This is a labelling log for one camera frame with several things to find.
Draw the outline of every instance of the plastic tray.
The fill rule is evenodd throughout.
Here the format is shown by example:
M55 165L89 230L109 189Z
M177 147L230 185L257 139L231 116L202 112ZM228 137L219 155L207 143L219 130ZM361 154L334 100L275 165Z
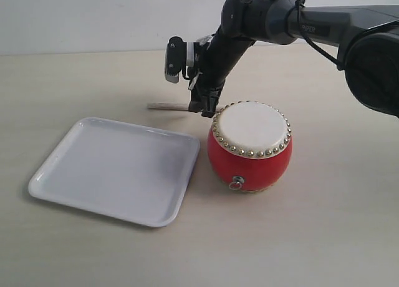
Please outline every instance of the plastic tray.
M177 216L200 142L95 117L77 122L29 182L29 193L145 226Z

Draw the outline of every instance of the beige table surface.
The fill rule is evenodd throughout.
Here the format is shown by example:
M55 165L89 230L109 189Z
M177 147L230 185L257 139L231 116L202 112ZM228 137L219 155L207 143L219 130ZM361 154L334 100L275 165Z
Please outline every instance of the beige table surface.
M163 63L162 51L0 57L1 287L398 286L395 118L359 104L308 45L252 48L221 103L279 107L295 149L277 185L241 195L210 169L210 119L146 110L189 101L186 82L164 80ZM29 196L30 177L90 116L201 140L170 226L144 229Z

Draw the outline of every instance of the white wall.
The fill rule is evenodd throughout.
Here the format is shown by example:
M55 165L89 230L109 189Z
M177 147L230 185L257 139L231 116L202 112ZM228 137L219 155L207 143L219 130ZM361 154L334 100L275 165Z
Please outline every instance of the white wall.
M162 49L213 33L225 0L0 0L0 54ZM307 6L399 0L307 0Z

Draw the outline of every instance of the drum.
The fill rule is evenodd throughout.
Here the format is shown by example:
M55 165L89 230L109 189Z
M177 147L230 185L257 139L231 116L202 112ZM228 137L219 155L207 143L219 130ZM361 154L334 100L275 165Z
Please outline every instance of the drum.
M260 192L286 171L292 154L291 125L258 102L238 102L218 112L208 134L210 164L232 190Z

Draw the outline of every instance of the drumhead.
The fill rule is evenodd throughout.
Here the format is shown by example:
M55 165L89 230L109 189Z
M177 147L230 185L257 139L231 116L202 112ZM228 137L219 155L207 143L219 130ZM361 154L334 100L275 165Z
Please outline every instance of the drumhead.
M278 154L291 137L290 124L284 115L258 102L227 106L216 117L213 131L225 148L253 158Z

